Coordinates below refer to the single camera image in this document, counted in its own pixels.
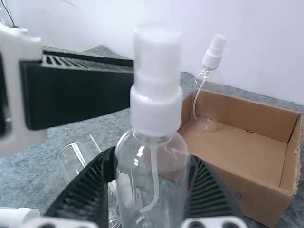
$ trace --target bottle neck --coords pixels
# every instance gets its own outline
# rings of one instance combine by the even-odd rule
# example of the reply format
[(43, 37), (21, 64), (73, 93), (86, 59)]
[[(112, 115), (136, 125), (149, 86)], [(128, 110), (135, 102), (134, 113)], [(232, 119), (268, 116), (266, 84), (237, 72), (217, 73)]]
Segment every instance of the bottle neck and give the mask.
[(172, 134), (168, 134), (168, 135), (161, 136), (161, 137), (152, 137), (152, 136), (143, 135), (139, 132), (136, 132), (135, 130), (133, 130), (132, 134), (143, 145), (149, 145), (149, 146), (160, 146), (160, 145), (167, 144), (174, 135), (172, 133)]

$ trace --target clear plastic tube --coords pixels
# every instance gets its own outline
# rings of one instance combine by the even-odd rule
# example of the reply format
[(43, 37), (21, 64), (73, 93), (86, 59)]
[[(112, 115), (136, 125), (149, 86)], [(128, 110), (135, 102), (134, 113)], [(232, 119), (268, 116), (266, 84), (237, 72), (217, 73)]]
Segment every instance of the clear plastic tube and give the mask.
[(211, 70), (211, 69), (210, 69), (209, 67), (204, 66), (204, 67), (203, 67), (203, 71), (200, 72), (200, 73), (196, 76), (196, 78), (202, 77), (202, 82), (201, 82), (201, 84), (200, 84), (200, 86), (199, 86), (199, 89), (196, 91), (196, 95), (195, 95), (195, 98), (194, 98), (194, 100), (193, 100), (192, 113), (193, 113), (193, 117), (194, 117), (195, 120), (197, 120), (197, 116), (196, 116), (196, 114), (195, 114), (196, 101), (197, 101), (197, 99), (198, 99), (198, 97), (199, 97), (199, 95), (200, 95), (200, 91), (202, 90), (202, 87), (203, 87), (203, 85), (204, 85), (204, 83), (205, 83), (205, 81), (206, 81), (206, 78), (207, 78), (207, 76), (208, 76), (210, 70)]
[(147, 205), (143, 209), (139, 210), (140, 213), (145, 213), (151, 210), (158, 201), (159, 197), (159, 185), (158, 185), (158, 172), (157, 172), (157, 147), (151, 146), (151, 169), (152, 169), (152, 178), (153, 178), (153, 185), (154, 185), (154, 197), (152, 203)]

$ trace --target bolt hole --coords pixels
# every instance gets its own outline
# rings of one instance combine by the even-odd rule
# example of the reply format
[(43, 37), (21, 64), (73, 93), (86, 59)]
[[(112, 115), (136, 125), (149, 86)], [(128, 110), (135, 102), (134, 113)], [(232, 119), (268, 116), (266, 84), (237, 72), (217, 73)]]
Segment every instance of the bolt hole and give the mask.
[(205, 228), (205, 226), (201, 222), (194, 221), (188, 225), (188, 228)]
[(51, 223), (47, 223), (47, 224), (40, 226), (39, 228), (56, 228), (56, 226)]
[(239, 228), (239, 226), (232, 222), (226, 222), (224, 223), (223, 228)]

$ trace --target spray bottle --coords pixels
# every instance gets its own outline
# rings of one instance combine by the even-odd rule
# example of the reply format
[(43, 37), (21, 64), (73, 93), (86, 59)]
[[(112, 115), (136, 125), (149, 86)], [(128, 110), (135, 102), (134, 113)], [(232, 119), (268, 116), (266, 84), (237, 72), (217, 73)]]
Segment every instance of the spray bottle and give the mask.
[(196, 130), (202, 133), (212, 133), (218, 129), (218, 116), (212, 110), (205, 109), (200, 104), (200, 110), (197, 108), (197, 101), (204, 100), (204, 94), (201, 91), (209, 91), (216, 95), (224, 92), (223, 78), (216, 69), (223, 57), (223, 51), (226, 38), (221, 34), (215, 34), (203, 58), (203, 69), (194, 78), (192, 116), (196, 121)]
[(176, 228), (183, 221), (190, 155), (181, 124), (181, 35), (157, 25), (134, 35), (131, 125), (119, 140), (117, 196), (123, 228)]

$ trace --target box flap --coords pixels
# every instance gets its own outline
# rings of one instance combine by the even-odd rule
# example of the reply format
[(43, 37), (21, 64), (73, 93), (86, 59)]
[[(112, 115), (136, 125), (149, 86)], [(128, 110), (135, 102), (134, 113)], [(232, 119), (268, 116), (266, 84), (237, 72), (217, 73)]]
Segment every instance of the box flap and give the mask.
[(287, 146), (280, 184), (280, 187), (290, 191), (291, 195), (296, 194), (300, 178), (300, 143), (302, 137), (301, 116), (302, 115), (299, 114)]
[(196, 114), (287, 143), (299, 113), (261, 103), (201, 91)]

